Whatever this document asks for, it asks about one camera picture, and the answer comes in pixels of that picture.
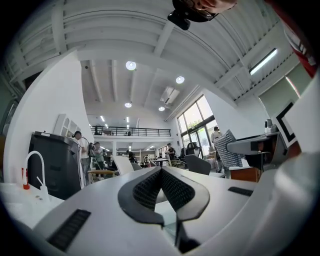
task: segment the large window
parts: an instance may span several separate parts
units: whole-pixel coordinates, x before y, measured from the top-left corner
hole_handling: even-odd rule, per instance
[[[183,146],[196,142],[201,147],[201,156],[209,154],[210,136],[217,126],[214,114],[206,97],[200,97],[190,108],[178,117]]]

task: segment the air conditioner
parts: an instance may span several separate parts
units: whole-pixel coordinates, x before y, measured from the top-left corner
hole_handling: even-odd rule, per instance
[[[160,101],[164,102],[164,104],[171,104],[174,102],[176,97],[178,96],[180,92],[172,87],[165,88],[164,93],[161,96]]]

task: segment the wooden table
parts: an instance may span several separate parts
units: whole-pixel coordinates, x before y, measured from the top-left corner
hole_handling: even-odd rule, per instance
[[[110,175],[112,174],[112,177],[116,176],[116,172],[113,170],[89,170],[88,171],[88,178],[89,178],[89,184],[94,183],[93,174],[103,174],[103,175]]]

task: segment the ceiling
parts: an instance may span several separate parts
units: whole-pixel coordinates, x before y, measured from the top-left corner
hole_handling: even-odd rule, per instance
[[[188,31],[167,21],[172,10],[172,0],[48,1],[16,35],[5,70],[12,83],[21,83],[77,47],[81,65],[88,66],[82,73],[86,104],[132,101],[154,112],[164,88],[177,86],[181,75],[181,94],[163,113],[168,120],[201,88],[236,107],[298,63],[264,0],[240,0],[211,22],[192,22]],[[274,48],[277,55],[251,76]],[[136,71],[125,69],[128,60]]]

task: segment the white pillar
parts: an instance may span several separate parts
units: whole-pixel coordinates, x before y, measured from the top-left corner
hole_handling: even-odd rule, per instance
[[[112,142],[112,156],[113,157],[117,156],[117,142],[116,141]]]

